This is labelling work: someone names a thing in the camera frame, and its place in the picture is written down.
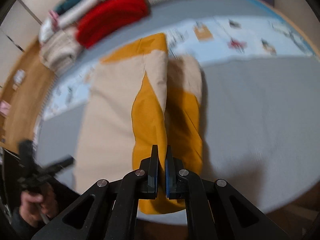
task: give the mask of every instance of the red blanket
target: red blanket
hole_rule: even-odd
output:
[[[148,14],[145,0],[107,0],[80,20],[76,39],[89,48],[120,27],[138,21]]]

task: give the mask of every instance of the stack of clothes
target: stack of clothes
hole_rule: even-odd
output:
[[[60,76],[84,48],[148,14],[145,0],[64,0],[41,25],[40,60]]]

